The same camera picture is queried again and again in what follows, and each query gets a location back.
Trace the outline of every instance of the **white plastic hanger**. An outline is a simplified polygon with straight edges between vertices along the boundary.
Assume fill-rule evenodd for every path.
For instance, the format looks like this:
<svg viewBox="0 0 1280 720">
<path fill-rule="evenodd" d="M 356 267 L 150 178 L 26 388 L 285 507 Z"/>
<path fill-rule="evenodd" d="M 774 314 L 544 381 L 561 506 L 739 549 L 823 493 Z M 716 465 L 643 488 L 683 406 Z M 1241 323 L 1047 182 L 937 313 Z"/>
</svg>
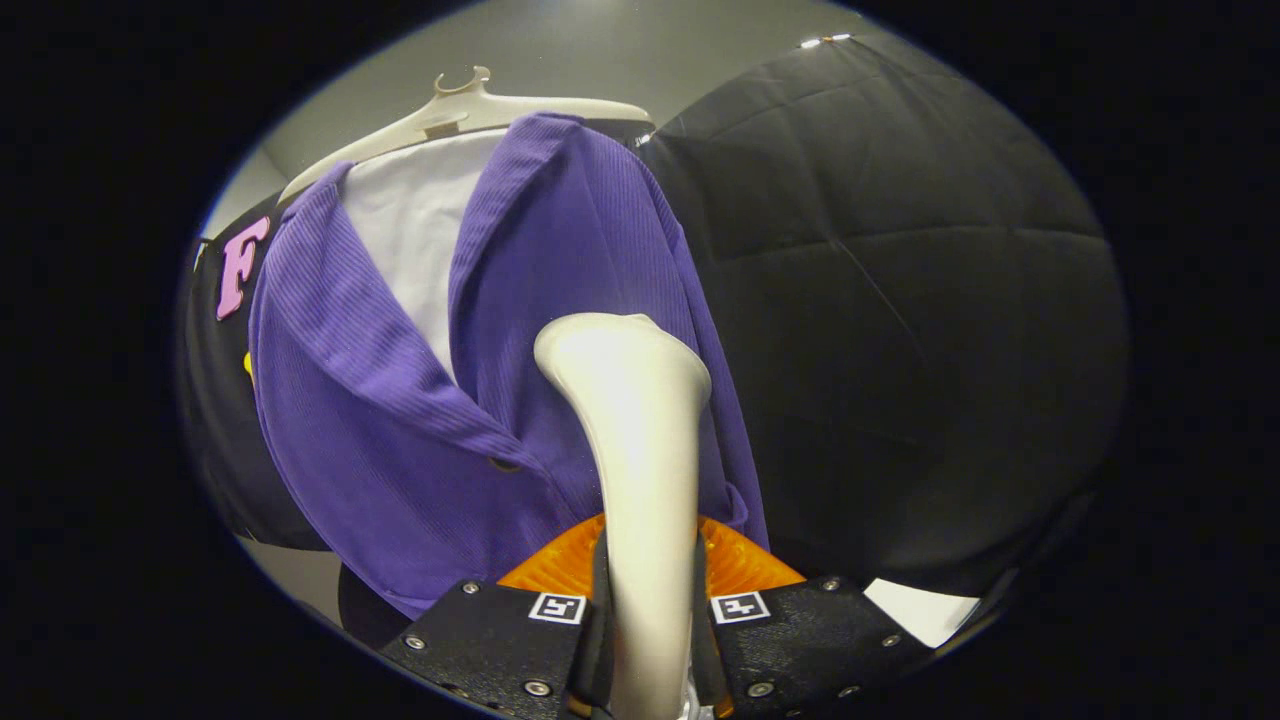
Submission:
<svg viewBox="0 0 1280 720">
<path fill-rule="evenodd" d="M 582 97 L 518 97 L 490 95 L 484 83 L 489 81 L 489 68 L 474 65 L 475 76 L 457 88 L 440 87 L 444 73 L 435 78 L 435 96 L 420 110 L 396 120 L 383 129 L 365 136 L 351 145 L 329 154 L 319 163 L 293 178 L 280 192 L 284 201 L 302 192 L 320 179 L 334 165 L 343 161 L 361 163 L 384 152 L 449 137 L 463 132 L 504 128 L 516 118 L 536 111 L 577 115 L 589 120 L 637 123 L 643 132 L 654 129 L 649 113 L 635 105 L 611 100 Z"/>
</svg>

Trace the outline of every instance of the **orange part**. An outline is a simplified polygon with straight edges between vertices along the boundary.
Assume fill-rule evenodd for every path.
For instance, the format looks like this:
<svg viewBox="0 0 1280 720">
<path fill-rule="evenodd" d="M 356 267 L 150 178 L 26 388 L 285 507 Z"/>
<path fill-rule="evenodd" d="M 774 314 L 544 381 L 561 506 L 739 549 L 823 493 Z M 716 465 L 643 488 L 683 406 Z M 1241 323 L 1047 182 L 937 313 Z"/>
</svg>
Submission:
<svg viewBox="0 0 1280 720">
<path fill-rule="evenodd" d="M 590 598 L 591 559 L 603 529 L 603 514 L 573 525 L 507 573 L 498 584 Z M 699 516 L 698 530 L 707 547 L 708 596 L 764 591 L 804 582 L 800 573 L 723 523 Z"/>
</svg>

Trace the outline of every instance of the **metal bolt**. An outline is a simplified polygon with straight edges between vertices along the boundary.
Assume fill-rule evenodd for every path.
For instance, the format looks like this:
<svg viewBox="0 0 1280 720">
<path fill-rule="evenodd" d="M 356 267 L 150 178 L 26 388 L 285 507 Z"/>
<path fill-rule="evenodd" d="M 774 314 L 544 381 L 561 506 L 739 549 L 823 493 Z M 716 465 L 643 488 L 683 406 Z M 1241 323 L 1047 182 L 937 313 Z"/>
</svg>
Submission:
<svg viewBox="0 0 1280 720">
<path fill-rule="evenodd" d="M 534 697 L 547 697 L 552 694 L 552 687 L 540 680 L 529 680 L 525 683 L 525 692 Z"/>
</svg>

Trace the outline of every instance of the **purple corduroy shirt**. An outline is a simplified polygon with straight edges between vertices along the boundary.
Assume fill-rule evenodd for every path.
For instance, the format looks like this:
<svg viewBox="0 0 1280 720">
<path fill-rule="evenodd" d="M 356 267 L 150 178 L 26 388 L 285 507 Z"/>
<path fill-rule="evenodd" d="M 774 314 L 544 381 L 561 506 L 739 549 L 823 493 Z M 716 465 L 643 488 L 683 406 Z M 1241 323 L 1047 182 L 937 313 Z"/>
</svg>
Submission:
<svg viewBox="0 0 1280 720">
<path fill-rule="evenodd" d="M 248 341 L 271 457 L 316 532 L 416 619 L 603 510 L 595 461 L 534 338 L 644 313 L 712 375 L 699 511 L 768 547 L 751 451 L 684 233 L 648 169 L 580 118 L 517 119 L 467 202 L 449 269 L 457 383 L 342 205 L 340 164 L 285 211 Z"/>
</svg>

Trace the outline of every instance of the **shirt collar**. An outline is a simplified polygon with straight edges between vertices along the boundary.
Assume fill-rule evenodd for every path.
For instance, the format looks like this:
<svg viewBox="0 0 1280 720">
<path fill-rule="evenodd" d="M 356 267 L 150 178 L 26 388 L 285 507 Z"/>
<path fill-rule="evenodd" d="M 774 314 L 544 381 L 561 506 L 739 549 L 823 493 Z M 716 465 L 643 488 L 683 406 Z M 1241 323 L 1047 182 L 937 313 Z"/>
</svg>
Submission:
<svg viewBox="0 0 1280 720">
<path fill-rule="evenodd" d="M 468 320 L 460 300 L 502 219 L 581 123 L 549 113 L 520 118 L 485 165 L 449 273 L 451 333 Z M 284 327 L 316 366 L 378 410 L 452 445 L 543 470 L 507 428 L 453 384 L 374 266 L 342 206 L 340 183 L 352 167 L 334 167 L 282 217 L 262 278 L 270 275 Z"/>
</svg>

